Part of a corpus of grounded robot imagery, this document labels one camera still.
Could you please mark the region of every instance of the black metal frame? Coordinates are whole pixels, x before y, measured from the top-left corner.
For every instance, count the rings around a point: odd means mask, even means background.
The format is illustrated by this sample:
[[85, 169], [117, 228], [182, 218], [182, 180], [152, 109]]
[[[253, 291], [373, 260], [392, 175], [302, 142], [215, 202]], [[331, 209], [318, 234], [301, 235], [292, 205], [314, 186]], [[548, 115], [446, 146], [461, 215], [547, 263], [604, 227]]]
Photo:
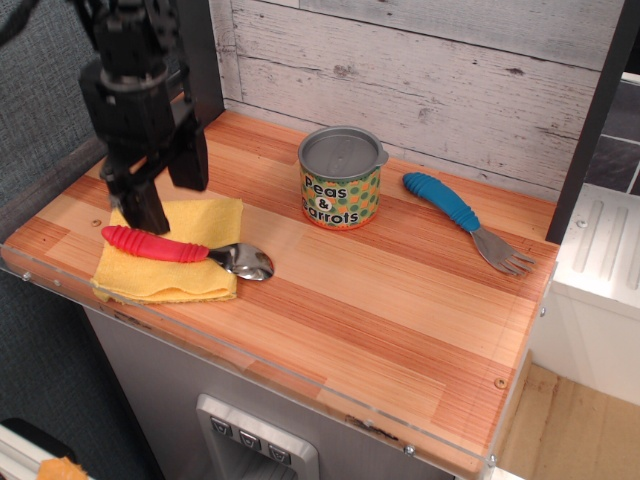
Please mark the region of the black metal frame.
[[216, 42], [207, 0], [171, 0], [180, 19], [180, 36], [190, 65], [189, 86], [195, 113], [208, 125], [224, 112]]
[[547, 232], [549, 242], [562, 243], [639, 28], [640, 2], [626, 0]]

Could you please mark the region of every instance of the gray fabric wall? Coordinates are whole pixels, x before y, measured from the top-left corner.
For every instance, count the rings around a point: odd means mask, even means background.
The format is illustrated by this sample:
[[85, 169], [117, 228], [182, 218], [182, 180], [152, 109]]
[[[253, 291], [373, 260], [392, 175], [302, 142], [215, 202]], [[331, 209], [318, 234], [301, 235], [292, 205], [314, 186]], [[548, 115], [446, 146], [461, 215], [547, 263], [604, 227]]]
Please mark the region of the gray fabric wall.
[[[17, 0], [0, 2], [0, 25]], [[0, 49], [0, 241], [95, 163], [77, 84], [93, 51], [73, 7], [44, 0]], [[0, 420], [21, 417], [75, 450], [97, 479], [151, 479], [84, 312], [0, 272]]]

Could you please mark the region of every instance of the red spoon handle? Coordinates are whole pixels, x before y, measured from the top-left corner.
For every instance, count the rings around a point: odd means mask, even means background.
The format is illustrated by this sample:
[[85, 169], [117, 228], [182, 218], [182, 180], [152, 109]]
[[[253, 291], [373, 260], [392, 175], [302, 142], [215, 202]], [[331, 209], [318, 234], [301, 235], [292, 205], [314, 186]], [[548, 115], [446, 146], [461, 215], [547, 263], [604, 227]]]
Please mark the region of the red spoon handle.
[[167, 262], [199, 262], [207, 258], [209, 249], [193, 243], [181, 243], [129, 227], [110, 226], [102, 236], [114, 247], [138, 257]]

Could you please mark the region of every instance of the spoon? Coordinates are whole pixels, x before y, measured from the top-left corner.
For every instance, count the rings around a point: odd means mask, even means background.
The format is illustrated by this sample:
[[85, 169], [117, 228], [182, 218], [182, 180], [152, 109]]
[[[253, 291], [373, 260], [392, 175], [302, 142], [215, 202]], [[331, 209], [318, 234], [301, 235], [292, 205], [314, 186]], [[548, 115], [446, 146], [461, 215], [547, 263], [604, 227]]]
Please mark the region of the spoon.
[[273, 262], [267, 254], [248, 243], [209, 249], [122, 226], [104, 227], [102, 236], [114, 247], [138, 257], [180, 263], [210, 258], [227, 272], [246, 280], [267, 280], [274, 272]]

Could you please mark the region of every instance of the white wood panel wall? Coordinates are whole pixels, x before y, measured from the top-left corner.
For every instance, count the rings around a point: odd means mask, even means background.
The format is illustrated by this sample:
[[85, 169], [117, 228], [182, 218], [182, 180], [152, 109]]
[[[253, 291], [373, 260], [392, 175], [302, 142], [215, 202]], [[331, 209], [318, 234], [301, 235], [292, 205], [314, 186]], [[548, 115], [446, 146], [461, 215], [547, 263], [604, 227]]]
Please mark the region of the white wood panel wall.
[[225, 105], [556, 200], [623, 0], [210, 0]]

